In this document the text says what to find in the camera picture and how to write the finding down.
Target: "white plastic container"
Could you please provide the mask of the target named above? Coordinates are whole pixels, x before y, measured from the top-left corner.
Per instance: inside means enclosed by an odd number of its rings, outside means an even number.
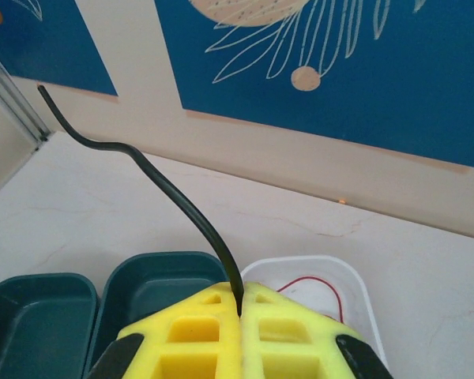
[[[288,298],[335,320],[342,318],[388,367],[367,288],[346,262],[324,255],[263,259],[247,266],[242,276],[246,282],[280,290]]]

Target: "dark green container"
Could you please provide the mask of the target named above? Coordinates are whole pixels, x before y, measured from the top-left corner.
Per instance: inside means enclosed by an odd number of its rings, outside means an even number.
[[[124,261],[103,290],[86,372],[127,325],[225,281],[223,265],[207,253],[147,253]]]
[[[98,298],[78,274],[0,283],[0,379],[80,379]]]

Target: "black wire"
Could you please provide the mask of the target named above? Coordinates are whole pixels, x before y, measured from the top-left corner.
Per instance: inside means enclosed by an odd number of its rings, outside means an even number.
[[[58,109],[53,99],[43,85],[37,87],[40,95],[42,95],[44,101],[53,112],[63,129],[77,142],[83,144],[88,148],[94,148],[96,150],[108,150],[115,152],[124,152],[125,154],[132,157],[135,163],[141,168],[141,170],[150,178],[174,203],[184,212],[185,215],[195,224],[198,230],[205,236],[209,241],[217,256],[221,260],[225,271],[227,272],[228,278],[230,279],[231,290],[235,296],[235,303],[237,305],[237,313],[240,316],[242,305],[244,286],[243,278],[240,275],[239,268],[235,263],[233,256],[230,253],[227,245],[224,243],[221,236],[218,234],[216,229],[211,223],[205,218],[204,215],[195,207],[195,205],[179,190],[177,189],[167,178],[154,167],[151,162],[142,154],[137,148],[129,144],[123,144],[121,142],[98,142],[89,140],[86,137],[81,136],[63,117],[62,112]]]

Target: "blue painting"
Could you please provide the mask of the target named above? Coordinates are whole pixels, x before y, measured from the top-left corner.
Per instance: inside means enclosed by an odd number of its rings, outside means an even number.
[[[187,110],[474,167],[474,0],[155,0]]]
[[[0,62],[14,76],[117,95],[74,0],[0,0]]]

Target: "countertop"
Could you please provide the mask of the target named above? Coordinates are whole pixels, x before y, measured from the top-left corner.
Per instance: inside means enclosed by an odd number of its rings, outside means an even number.
[[[474,378],[474,238],[148,158],[205,213],[241,269],[315,254],[353,266],[396,379]],[[128,156],[64,133],[0,191],[0,281],[79,272],[101,293],[128,257],[173,250],[212,252]]]

